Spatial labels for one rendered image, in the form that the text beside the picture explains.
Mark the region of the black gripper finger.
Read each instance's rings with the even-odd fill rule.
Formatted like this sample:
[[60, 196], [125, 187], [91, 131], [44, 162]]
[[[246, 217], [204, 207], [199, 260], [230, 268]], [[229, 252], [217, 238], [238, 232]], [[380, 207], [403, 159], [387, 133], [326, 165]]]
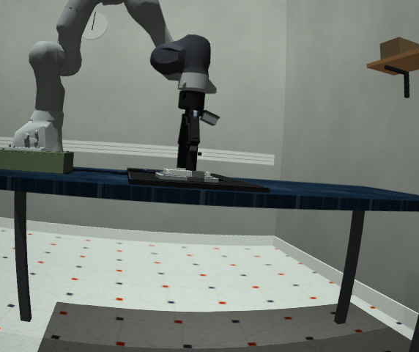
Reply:
[[180, 131], [179, 131], [180, 139], [178, 139], [179, 147], [178, 147], [178, 156], [177, 156], [177, 168], [186, 168], [187, 150], [188, 150], [188, 145], [186, 145], [186, 142], [188, 142], [188, 132], [187, 132], [187, 128], [185, 128], [184, 126], [185, 124], [184, 115], [185, 114], [182, 114], [182, 122], [180, 126]]
[[199, 114], [200, 111], [190, 110], [190, 123], [188, 123], [188, 116], [184, 115], [185, 127], [188, 129], [186, 170], [190, 171], [196, 171], [197, 146], [200, 143]]

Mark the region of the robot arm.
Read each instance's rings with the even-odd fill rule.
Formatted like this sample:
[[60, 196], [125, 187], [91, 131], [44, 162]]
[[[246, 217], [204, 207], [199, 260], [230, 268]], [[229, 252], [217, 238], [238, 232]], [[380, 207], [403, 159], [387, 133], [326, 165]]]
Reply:
[[58, 42], [40, 41], [31, 47], [29, 63], [37, 84], [36, 111], [29, 114], [31, 121], [15, 132], [7, 150], [64, 152], [65, 90], [60, 76], [74, 76], [80, 70], [82, 34], [93, 9], [100, 2], [103, 6], [124, 2], [131, 17], [155, 44], [150, 64], [169, 81], [179, 81], [179, 90], [216, 93], [217, 88], [209, 80], [208, 73], [210, 42], [197, 34], [174, 41], [158, 0], [68, 0], [56, 24]]

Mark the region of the white rectangular frame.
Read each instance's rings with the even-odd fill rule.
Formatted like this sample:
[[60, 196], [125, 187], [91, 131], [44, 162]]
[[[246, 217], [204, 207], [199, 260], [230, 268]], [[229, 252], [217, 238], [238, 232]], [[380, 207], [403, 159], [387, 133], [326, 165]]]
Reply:
[[210, 176], [204, 176], [204, 177], [186, 177], [186, 176], [174, 176], [173, 174], [162, 174], [155, 173], [155, 177], [161, 179], [161, 180], [182, 180], [182, 181], [193, 181], [193, 182], [205, 182], [205, 183], [218, 183], [217, 178], [210, 177]]

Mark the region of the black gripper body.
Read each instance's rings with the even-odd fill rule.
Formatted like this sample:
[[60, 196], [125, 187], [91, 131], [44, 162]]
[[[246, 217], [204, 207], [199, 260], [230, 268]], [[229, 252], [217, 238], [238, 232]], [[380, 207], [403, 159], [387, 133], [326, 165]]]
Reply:
[[205, 93], [199, 91], [184, 90], [179, 92], [179, 109], [185, 110], [190, 123], [190, 110], [204, 109]]

